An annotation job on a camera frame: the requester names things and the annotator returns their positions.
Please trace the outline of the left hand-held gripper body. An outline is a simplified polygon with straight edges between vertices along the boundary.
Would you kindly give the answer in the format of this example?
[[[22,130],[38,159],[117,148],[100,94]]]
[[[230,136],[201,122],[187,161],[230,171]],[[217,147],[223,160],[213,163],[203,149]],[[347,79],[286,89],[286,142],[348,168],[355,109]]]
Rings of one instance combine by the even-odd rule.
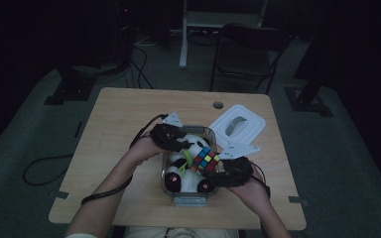
[[[186,133],[181,131],[184,126],[177,112],[162,116],[162,123],[157,124],[150,131],[153,142],[161,149],[180,152],[186,146],[180,139]]]

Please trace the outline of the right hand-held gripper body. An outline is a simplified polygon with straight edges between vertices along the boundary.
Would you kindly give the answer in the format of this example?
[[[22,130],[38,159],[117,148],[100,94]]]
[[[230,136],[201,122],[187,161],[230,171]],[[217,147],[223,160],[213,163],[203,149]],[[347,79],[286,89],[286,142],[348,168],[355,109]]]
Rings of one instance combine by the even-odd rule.
[[[222,163],[220,187],[236,187],[247,183],[253,174],[248,155],[259,152],[259,146],[230,143],[219,154]]]

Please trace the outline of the colourful puzzle cube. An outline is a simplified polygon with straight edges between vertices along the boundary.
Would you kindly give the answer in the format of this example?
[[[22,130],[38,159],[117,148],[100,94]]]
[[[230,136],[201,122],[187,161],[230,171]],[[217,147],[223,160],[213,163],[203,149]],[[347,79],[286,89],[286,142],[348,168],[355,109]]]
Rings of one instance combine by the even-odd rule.
[[[209,147],[204,147],[193,159],[191,168],[200,173],[211,173],[219,163],[219,155]]]

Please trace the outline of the panda plush toy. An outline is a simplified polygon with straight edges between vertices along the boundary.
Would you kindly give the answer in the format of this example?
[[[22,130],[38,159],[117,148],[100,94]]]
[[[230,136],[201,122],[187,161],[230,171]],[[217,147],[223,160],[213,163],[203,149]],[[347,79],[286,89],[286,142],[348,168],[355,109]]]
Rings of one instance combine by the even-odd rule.
[[[208,180],[211,173],[200,173],[191,168],[194,157],[204,148],[210,147],[205,138],[197,135],[187,134],[181,142],[188,141],[193,143],[189,149],[180,152],[172,152],[168,154],[169,166],[167,167],[164,183],[165,189],[169,192],[212,192],[214,186]]]

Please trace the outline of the person's left hand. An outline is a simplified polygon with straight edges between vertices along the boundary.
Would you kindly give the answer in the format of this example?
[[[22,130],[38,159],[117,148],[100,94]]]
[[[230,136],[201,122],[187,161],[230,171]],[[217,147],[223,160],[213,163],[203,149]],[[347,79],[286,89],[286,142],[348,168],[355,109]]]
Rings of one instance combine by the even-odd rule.
[[[127,161],[134,165],[141,165],[148,159],[155,157],[164,150],[158,147],[153,139],[149,136],[140,138],[126,153],[125,158]]]

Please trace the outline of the person's right hand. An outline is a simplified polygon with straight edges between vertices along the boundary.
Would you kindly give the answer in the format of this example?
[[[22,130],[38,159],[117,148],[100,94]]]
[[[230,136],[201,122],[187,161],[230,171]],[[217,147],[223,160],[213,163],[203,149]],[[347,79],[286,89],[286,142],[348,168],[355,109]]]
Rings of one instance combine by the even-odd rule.
[[[249,181],[241,186],[229,187],[228,190],[240,198],[247,206],[262,204],[269,200],[261,175],[255,171]]]

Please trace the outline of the person's beige trousers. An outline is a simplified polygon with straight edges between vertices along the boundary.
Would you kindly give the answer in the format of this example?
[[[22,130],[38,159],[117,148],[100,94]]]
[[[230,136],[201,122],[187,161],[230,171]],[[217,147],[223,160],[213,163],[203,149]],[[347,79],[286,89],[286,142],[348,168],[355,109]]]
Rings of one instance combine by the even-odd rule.
[[[235,229],[127,227],[124,238],[239,238]]]

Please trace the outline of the black stand base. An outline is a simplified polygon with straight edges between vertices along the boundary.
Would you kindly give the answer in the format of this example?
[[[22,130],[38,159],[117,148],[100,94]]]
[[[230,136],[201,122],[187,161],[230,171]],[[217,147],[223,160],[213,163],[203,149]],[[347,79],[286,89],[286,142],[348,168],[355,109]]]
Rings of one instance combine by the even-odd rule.
[[[61,81],[53,95],[49,95],[46,105],[63,105],[66,101],[87,101],[96,81],[94,76],[87,75],[71,66],[57,68]]]
[[[285,86],[284,89],[294,111],[315,112],[321,117],[332,117],[330,108],[323,103],[318,94],[323,80],[318,73],[315,54],[315,41],[311,40],[297,69],[297,74],[303,74],[307,78],[307,83],[303,87]]]

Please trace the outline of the black folding chair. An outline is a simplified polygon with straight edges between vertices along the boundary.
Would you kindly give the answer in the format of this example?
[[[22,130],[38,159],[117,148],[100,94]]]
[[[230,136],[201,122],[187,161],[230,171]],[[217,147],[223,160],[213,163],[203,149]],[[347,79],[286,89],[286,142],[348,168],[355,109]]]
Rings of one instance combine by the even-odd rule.
[[[238,23],[224,25],[218,32],[209,90],[217,76],[257,81],[268,80],[268,94],[280,57],[292,36],[276,28],[262,28]]]

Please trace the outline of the dark equipment tower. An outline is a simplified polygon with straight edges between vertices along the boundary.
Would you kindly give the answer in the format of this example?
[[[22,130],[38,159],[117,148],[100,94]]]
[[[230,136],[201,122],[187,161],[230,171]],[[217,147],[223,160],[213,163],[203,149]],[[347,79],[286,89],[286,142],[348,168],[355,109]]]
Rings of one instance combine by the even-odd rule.
[[[128,0],[106,0],[107,7],[102,26],[102,49],[99,58],[103,62],[126,64],[132,53],[132,20]]]

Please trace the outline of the white metal table frame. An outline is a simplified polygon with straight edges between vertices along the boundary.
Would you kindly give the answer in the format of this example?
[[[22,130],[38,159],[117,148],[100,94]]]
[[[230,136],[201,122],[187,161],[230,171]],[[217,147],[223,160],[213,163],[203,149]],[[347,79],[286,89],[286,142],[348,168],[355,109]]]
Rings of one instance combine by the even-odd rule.
[[[225,24],[232,22],[260,27],[265,17],[268,1],[269,0],[261,0],[261,4],[256,13],[220,13],[190,10],[189,0],[183,0],[182,46],[179,67],[187,67],[189,28],[219,29]]]

